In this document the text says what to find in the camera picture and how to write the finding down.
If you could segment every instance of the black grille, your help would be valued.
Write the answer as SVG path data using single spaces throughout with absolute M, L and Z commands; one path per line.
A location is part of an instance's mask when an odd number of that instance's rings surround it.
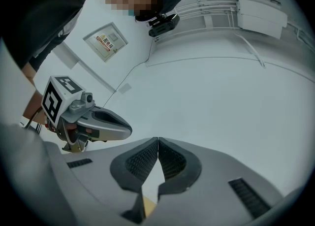
M 242 178 L 228 182 L 254 218 L 265 214 L 270 206 Z
M 157 155 L 157 144 L 152 143 L 147 148 L 127 159 L 125 164 L 126 169 L 139 180 L 144 182 L 157 161 Z
M 158 144 L 158 159 L 166 181 L 183 171 L 187 163 L 182 154 L 174 151 L 161 141 Z
M 92 162 L 93 161 L 91 159 L 82 159 L 82 160 L 79 160 L 79 161 L 68 162 L 67 165 L 70 168 L 74 168 L 74 167 L 78 167 L 78 166 L 81 166 L 81 165 L 86 165 L 86 164 L 92 163 Z

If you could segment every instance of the person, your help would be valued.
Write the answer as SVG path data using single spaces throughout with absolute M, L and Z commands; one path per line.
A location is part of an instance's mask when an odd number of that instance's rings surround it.
M 15 0 L 7 1 L 3 18 L 3 39 L 17 65 L 33 83 L 47 55 L 61 44 L 75 27 L 86 0 Z M 106 0 L 117 9 L 128 10 L 138 21 L 147 21 L 171 11 L 180 0 Z M 36 91 L 24 117 L 30 119 L 40 108 L 42 95 Z M 45 124 L 40 111 L 35 122 Z

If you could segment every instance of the black cap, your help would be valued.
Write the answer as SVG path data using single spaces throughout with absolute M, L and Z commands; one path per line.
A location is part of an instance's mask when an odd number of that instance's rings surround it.
M 137 21 L 151 20 L 154 17 L 158 16 L 159 14 L 164 14 L 173 10 L 180 1 L 181 0 L 163 0 L 162 7 L 159 8 L 157 11 L 146 11 L 147 13 L 144 13 L 143 15 L 140 16 L 135 16 L 135 18 Z

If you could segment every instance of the air conditioner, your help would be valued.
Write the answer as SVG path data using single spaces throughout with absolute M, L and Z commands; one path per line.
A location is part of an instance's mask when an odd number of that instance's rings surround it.
M 279 0 L 236 0 L 240 28 L 280 39 L 287 26 L 287 15 Z

